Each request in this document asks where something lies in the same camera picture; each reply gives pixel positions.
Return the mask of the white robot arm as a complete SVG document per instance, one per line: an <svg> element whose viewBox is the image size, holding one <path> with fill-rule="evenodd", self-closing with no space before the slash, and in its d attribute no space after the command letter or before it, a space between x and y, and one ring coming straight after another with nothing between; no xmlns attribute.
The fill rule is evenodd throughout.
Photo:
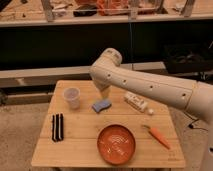
<svg viewBox="0 0 213 171"><path fill-rule="evenodd" d="M171 76L137 72L120 67L122 55L107 48L89 73L100 92L110 85L186 111L209 125L200 171L213 171L213 85Z"/></svg>

